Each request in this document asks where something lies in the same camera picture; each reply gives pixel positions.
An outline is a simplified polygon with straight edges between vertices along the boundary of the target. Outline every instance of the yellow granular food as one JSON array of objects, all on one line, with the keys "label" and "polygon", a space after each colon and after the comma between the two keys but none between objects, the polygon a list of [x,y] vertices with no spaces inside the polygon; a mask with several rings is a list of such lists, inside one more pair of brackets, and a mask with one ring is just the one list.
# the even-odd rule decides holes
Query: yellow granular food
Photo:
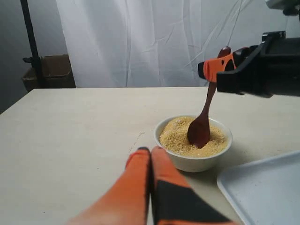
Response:
[{"label": "yellow granular food", "polygon": [[166,125],[159,137],[165,149],[176,154],[189,157],[208,157],[222,151],[227,146],[227,139],[223,132],[210,125],[210,141],[203,147],[197,148],[188,142],[188,127],[194,120],[193,117],[177,117]]}]

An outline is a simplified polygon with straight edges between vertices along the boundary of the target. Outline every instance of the white backdrop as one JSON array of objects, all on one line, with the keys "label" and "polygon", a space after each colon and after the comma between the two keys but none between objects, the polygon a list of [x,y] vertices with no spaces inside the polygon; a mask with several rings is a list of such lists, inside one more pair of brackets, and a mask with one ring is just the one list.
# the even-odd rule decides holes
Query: white backdrop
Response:
[{"label": "white backdrop", "polygon": [[56,1],[77,87],[202,86],[197,64],[222,47],[300,36],[298,18],[264,0]]}]

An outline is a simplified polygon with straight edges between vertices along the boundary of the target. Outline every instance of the wooden spoon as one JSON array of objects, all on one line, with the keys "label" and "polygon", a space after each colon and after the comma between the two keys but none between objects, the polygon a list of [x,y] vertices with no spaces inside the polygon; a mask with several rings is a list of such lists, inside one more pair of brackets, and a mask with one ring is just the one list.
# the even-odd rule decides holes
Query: wooden spoon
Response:
[{"label": "wooden spoon", "polygon": [[[218,55],[218,58],[229,55],[231,49],[227,46],[224,47]],[[217,83],[210,82],[208,86],[207,96],[204,108],[200,115],[189,125],[187,130],[187,139],[191,145],[202,148],[210,140],[210,123],[209,123],[209,110],[212,97],[215,94]]]}]

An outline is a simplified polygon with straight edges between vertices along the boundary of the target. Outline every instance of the cardboard box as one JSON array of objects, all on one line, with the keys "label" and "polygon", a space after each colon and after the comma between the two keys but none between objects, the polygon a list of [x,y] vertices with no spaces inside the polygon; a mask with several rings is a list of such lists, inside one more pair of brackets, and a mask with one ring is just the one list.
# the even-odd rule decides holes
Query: cardboard box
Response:
[{"label": "cardboard box", "polygon": [[[68,54],[45,56],[41,58],[43,76],[49,88],[75,88],[75,81]],[[39,88],[37,77],[33,68],[23,76],[23,83],[28,92]]]}]

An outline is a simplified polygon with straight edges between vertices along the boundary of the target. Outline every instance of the black stand pole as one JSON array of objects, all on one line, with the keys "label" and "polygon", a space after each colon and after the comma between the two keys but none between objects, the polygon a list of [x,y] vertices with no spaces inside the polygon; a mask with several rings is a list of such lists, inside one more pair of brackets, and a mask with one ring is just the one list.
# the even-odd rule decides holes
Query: black stand pole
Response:
[{"label": "black stand pole", "polygon": [[38,56],[37,43],[33,33],[33,27],[30,18],[30,12],[28,8],[27,0],[21,0],[22,11],[24,15],[27,35],[29,39],[29,44],[31,48],[32,57],[24,58],[24,62],[31,63],[31,66],[34,68],[37,75],[37,82],[40,88],[47,88],[47,81],[43,76],[42,62],[40,57]]}]

